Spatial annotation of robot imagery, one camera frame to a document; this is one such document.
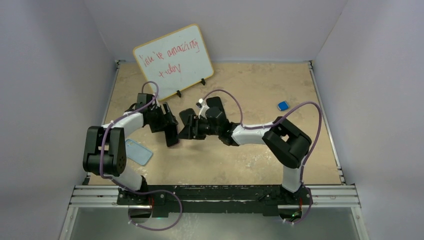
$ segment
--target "light blue phone case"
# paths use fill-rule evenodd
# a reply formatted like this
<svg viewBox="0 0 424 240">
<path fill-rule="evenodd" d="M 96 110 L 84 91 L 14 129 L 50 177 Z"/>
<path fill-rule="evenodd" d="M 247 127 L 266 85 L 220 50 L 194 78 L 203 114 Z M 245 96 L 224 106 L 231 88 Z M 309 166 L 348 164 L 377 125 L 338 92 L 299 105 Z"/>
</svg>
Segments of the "light blue phone case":
<svg viewBox="0 0 424 240">
<path fill-rule="evenodd" d="M 130 158 L 141 166 L 146 165 L 150 158 L 153 156 L 152 151 L 132 139 L 125 140 L 125 150 L 126 157 Z"/>
</svg>

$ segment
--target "white board with orange frame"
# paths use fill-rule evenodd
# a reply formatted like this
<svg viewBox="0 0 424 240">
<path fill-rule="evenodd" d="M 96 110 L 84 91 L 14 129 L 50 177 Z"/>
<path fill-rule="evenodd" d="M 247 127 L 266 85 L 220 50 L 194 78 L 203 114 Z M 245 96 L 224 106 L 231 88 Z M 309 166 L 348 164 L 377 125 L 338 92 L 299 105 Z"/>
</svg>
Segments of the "white board with orange frame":
<svg viewBox="0 0 424 240">
<path fill-rule="evenodd" d="M 200 28 L 192 24 L 137 46 L 132 51 L 147 81 L 163 100 L 214 74 Z"/>
</svg>

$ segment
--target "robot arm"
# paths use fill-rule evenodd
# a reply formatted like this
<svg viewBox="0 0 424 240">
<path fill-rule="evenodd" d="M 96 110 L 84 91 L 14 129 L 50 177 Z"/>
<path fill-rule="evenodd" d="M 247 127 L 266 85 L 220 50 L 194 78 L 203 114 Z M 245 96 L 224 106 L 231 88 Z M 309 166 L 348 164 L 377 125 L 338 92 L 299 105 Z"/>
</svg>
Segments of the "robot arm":
<svg viewBox="0 0 424 240">
<path fill-rule="evenodd" d="M 246 129 L 246 127 L 269 126 L 275 121 L 245 125 L 230 122 L 225 114 L 224 107 L 219 97 L 200 100 L 199 115 L 192 108 L 180 112 L 184 128 L 178 134 L 180 139 L 204 140 L 207 135 L 217 135 L 227 146 L 240 146 L 244 144 L 267 145 L 278 161 L 283 164 L 282 187 L 291 193 L 296 192 L 300 186 L 301 165 L 312 143 L 308 135 L 285 119 L 273 127 L 260 129 Z"/>
<path fill-rule="evenodd" d="M 139 109 L 153 99 L 152 94 L 139 93 L 137 102 L 132 105 Z M 124 115 L 126 118 L 113 125 L 107 134 L 106 145 L 103 156 L 104 175 L 111 177 L 116 182 L 128 187 L 131 190 L 139 191 L 147 186 L 143 176 L 136 173 L 127 165 L 127 153 L 125 148 L 125 139 L 135 130 L 149 125 L 152 133 L 165 132 L 166 145 L 168 147 L 177 144 L 180 140 L 177 137 L 177 120 L 172 115 L 171 109 L 167 103 L 162 106 L 155 102 L 142 111 L 129 115 L 134 110 L 128 109 Z M 85 139 L 85 149 L 82 166 L 86 172 L 100 175 L 100 147 L 105 134 L 105 129 L 109 124 L 102 126 L 91 126 L 87 130 Z"/>
</svg>

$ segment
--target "white wall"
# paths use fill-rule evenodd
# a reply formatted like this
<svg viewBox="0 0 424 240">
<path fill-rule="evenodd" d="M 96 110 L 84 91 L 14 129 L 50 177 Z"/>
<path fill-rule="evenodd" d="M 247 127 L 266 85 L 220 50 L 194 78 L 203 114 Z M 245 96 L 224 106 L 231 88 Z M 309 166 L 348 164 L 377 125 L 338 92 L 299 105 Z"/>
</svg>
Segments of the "white wall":
<svg viewBox="0 0 424 240">
<path fill-rule="evenodd" d="M 314 70 L 371 239 L 423 239 L 424 1 L 349 0 Z"/>
<path fill-rule="evenodd" d="M 197 23 L 214 61 L 314 59 L 347 0 L 85 0 L 115 59 Z"/>
<path fill-rule="evenodd" d="M 0 35 L 0 239 L 57 239 L 114 61 L 83 0 L 2 0 Z"/>
</svg>

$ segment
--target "black mounting bar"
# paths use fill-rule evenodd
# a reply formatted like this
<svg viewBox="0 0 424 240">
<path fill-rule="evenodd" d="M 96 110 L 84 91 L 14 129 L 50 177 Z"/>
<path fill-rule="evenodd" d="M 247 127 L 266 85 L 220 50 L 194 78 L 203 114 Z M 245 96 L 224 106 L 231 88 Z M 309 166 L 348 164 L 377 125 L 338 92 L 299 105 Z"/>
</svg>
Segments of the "black mounting bar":
<svg viewBox="0 0 424 240">
<path fill-rule="evenodd" d="M 149 191 L 168 190 L 181 200 L 184 213 L 237 213 L 262 214 L 291 218 L 299 205 L 308 204 L 310 195 L 302 186 L 295 193 L 281 185 L 149 185 Z M 150 194 L 154 200 L 153 218 L 167 218 L 169 213 L 179 213 L 180 205 L 172 195 L 164 192 Z M 118 205 L 149 205 L 148 199 L 119 190 Z M 278 209 L 279 205 L 293 206 Z"/>
</svg>

